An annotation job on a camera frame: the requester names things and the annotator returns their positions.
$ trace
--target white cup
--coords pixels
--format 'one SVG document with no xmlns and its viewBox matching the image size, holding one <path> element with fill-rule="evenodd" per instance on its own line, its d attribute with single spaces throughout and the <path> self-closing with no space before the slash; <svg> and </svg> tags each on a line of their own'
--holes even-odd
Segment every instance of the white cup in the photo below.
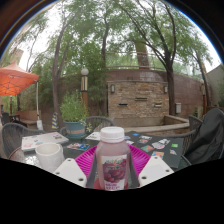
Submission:
<svg viewBox="0 0 224 224">
<path fill-rule="evenodd" d="M 65 160 L 63 148 L 56 143 L 44 143 L 35 149 L 41 168 L 53 173 Z"/>
</svg>

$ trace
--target chair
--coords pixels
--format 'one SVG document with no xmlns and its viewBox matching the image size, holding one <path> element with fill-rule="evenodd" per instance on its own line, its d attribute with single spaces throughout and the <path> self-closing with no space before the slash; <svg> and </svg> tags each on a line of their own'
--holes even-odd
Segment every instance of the chair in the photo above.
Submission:
<svg viewBox="0 0 224 224">
<path fill-rule="evenodd" d="M 92 132 L 100 132 L 100 130 L 104 127 L 115 126 L 113 121 L 100 116 L 91 116 L 86 118 L 86 128 L 85 132 L 87 135 L 91 134 Z M 66 128 L 63 127 L 60 129 L 60 134 L 66 134 Z"/>
<path fill-rule="evenodd" d="M 202 122 L 203 121 L 201 119 L 199 119 L 193 115 L 189 115 L 190 131 L 199 127 L 202 124 Z"/>
<path fill-rule="evenodd" d="M 1 117 L 2 126 L 4 126 L 7 123 L 10 123 L 9 113 L 3 112 Z"/>
<path fill-rule="evenodd" d="M 192 131 L 184 133 L 184 134 L 162 135 L 161 137 L 164 137 L 164 138 L 183 138 L 184 142 L 183 142 L 182 155 L 185 155 L 185 153 L 187 152 L 192 140 L 195 138 L 196 134 L 197 134 L 197 131 L 192 130 Z"/>
<path fill-rule="evenodd" d="M 2 146 L 7 158 L 18 147 L 21 147 L 22 137 L 40 135 L 46 133 L 43 130 L 28 129 L 21 124 L 8 123 L 2 127 Z"/>
</svg>

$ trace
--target bottle cap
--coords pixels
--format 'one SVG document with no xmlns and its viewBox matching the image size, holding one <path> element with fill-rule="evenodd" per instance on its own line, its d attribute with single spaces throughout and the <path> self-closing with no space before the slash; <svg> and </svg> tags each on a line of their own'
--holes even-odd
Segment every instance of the bottle cap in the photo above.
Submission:
<svg viewBox="0 0 224 224">
<path fill-rule="evenodd" d="M 124 129 L 121 127 L 105 127 L 100 131 L 100 140 L 108 143 L 116 143 L 124 140 Z"/>
</svg>

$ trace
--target red umbrella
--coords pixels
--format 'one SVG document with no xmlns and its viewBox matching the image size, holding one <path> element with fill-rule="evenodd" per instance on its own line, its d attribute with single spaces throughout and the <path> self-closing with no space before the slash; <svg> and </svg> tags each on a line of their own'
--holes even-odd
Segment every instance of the red umbrella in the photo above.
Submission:
<svg viewBox="0 0 224 224">
<path fill-rule="evenodd" d="M 0 96 L 16 96 L 33 83 L 38 83 L 39 76 L 26 72 L 16 62 L 0 68 Z"/>
</svg>

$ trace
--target plastic bottle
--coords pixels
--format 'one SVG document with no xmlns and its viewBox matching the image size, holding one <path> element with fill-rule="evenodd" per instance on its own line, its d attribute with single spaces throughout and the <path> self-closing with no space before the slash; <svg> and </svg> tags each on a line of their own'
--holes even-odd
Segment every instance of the plastic bottle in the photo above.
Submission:
<svg viewBox="0 0 224 224">
<path fill-rule="evenodd" d="M 124 141 L 123 128 L 101 129 L 96 160 L 101 189 L 109 191 L 125 189 L 129 172 L 130 148 Z"/>
</svg>

